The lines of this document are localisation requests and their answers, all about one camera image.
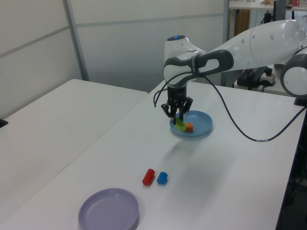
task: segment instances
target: white wall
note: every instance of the white wall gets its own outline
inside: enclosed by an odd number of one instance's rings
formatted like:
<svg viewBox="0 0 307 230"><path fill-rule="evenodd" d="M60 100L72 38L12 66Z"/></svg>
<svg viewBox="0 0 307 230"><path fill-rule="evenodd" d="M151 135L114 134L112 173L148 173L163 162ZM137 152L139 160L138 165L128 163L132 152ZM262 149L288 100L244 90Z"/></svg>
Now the white wall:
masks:
<svg viewBox="0 0 307 230"><path fill-rule="evenodd" d="M163 80L164 43L186 35L210 51L223 42L224 0L70 0L90 81L151 91ZM220 76L215 77L220 83Z"/></svg>
<svg viewBox="0 0 307 230"><path fill-rule="evenodd" d="M81 79L62 0L2 0L0 32L0 118Z"/></svg>

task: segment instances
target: red cylinder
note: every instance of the red cylinder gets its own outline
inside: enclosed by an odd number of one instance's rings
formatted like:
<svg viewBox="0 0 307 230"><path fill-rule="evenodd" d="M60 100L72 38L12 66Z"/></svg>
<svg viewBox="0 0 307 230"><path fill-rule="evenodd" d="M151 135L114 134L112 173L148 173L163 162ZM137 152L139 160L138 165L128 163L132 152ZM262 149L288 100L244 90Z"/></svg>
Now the red cylinder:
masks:
<svg viewBox="0 0 307 230"><path fill-rule="evenodd" d="M149 169L147 170L147 173L144 176L144 179L142 180L144 185L151 185L152 182L154 180L154 170L153 169Z"/></svg>

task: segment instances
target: green block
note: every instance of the green block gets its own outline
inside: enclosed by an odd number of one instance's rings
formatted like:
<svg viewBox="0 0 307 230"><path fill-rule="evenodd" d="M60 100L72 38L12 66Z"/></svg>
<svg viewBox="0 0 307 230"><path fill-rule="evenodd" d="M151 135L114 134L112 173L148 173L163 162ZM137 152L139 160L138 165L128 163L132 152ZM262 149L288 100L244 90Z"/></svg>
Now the green block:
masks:
<svg viewBox="0 0 307 230"><path fill-rule="evenodd" d="M179 132L184 132L186 131L186 124L183 123L183 121L180 118L176 118L176 124L175 124L176 129Z"/></svg>

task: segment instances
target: light blue plate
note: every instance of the light blue plate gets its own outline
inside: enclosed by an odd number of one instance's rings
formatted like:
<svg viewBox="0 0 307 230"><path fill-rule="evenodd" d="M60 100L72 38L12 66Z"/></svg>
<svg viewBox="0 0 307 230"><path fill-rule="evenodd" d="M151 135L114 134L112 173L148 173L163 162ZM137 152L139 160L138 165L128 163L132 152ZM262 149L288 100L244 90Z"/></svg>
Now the light blue plate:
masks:
<svg viewBox="0 0 307 230"><path fill-rule="evenodd" d="M183 115L183 122L191 122L193 124L194 132L178 131L172 123L172 120L169 121L169 125L174 133L185 137L199 137L208 134L211 132L213 126L212 118L208 114L194 110L190 110Z"/></svg>

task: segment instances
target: table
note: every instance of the table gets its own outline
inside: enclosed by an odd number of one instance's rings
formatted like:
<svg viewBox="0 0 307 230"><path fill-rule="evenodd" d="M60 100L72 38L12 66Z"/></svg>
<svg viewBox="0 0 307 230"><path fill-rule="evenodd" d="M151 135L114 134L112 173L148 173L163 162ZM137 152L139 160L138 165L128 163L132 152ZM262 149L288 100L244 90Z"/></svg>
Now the table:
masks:
<svg viewBox="0 0 307 230"><path fill-rule="evenodd" d="M0 129L0 223L146 95L70 80L7 117Z"/></svg>
<svg viewBox="0 0 307 230"><path fill-rule="evenodd" d="M290 94L288 94L284 89L283 89L283 86L280 82L280 73L281 73L281 70L282 68L277 68L276 71L275 71L275 67L274 65L269 65L268 66L269 68L272 69L272 74L275 74L276 77L275 77L275 84L273 86L268 86L268 87L265 87L263 92L266 92L266 93L273 93L273 94L277 94L277 95L283 95L283 96L290 96ZM261 92L262 91L262 85L260 85L259 87L257 88L252 88L251 90L252 91L258 91L258 92ZM244 90L247 90L248 88L245 87L245 86L241 86L241 85L238 85L237 84L237 80L235 81L234 83L234 88L237 88L237 89L244 89Z"/></svg>
<svg viewBox="0 0 307 230"><path fill-rule="evenodd" d="M230 0L229 9L241 9L241 10L273 10L273 5L260 4L263 0L246 1L246 0ZM307 11L307 7L294 6L287 11Z"/></svg>
<svg viewBox="0 0 307 230"><path fill-rule="evenodd" d="M0 230L80 229L78 211L93 193L131 191L140 215L133 230L275 229L304 114L271 142L246 139L231 123L210 85L189 83L192 110L213 118L204 138L175 136L153 107L154 92L45 185ZM301 109L294 98L218 87L237 124L259 139L279 132ZM159 104L166 101L162 93ZM142 185L152 168L168 183Z"/></svg>

